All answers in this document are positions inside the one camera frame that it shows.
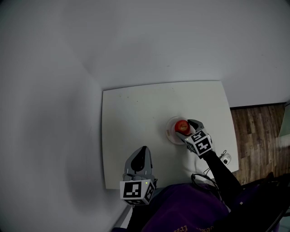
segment tabletop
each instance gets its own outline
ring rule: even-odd
[[[181,116],[201,121],[220,156],[231,155],[227,168],[239,168],[237,141],[227,97],[220,81],[152,84],[103,92],[102,154],[107,189],[119,189],[125,162],[142,146],[151,151],[157,187],[189,183],[192,173],[208,168],[185,145],[171,143],[167,121]]]

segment black cable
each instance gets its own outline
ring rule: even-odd
[[[206,176],[206,175],[202,175],[202,174],[198,174],[198,173],[197,173],[197,174],[192,174],[192,175],[191,175],[191,181],[192,181],[192,184],[193,184],[195,187],[197,187],[197,188],[199,188],[199,189],[202,189],[202,190],[211,191],[211,189],[203,188],[203,187],[201,187],[200,185],[198,185],[198,184],[195,182],[195,176],[201,176],[201,177],[203,177],[203,178],[205,178],[205,179],[211,181],[211,182],[213,183],[214,187],[217,189],[218,194],[221,196],[221,192],[219,191],[219,188],[218,188],[217,183],[214,182],[212,179],[210,179],[210,178],[209,178],[208,176]]]
[[[205,174],[206,176],[208,175],[208,172],[209,172],[209,171],[210,171],[210,168],[208,168],[208,171],[207,171],[206,174]]]

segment black and white marker cube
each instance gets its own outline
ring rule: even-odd
[[[129,205],[148,205],[154,190],[150,179],[120,181],[120,197]]]
[[[205,129],[189,136],[185,141],[187,148],[196,153],[200,158],[202,157],[202,154],[213,148],[211,138]]]

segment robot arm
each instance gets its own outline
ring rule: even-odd
[[[200,159],[204,159],[207,162],[220,189],[222,198],[230,205],[234,197],[242,191],[240,183],[213,151],[212,139],[203,124],[193,119],[188,119],[187,121],[195,129],[195,133],[183,135],[175,132],[176,135],[191,152],[196,153]]]
[[[155,182],[150,150],[140,147],[126,161],[120,197],[129,205],[148,205],[156,188]]]

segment red apple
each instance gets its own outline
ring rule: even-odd
[[[190,125],[186,120],[180,120],[175,124],[174,127],[175,131],[183,134],[189,135],[190,134]]]

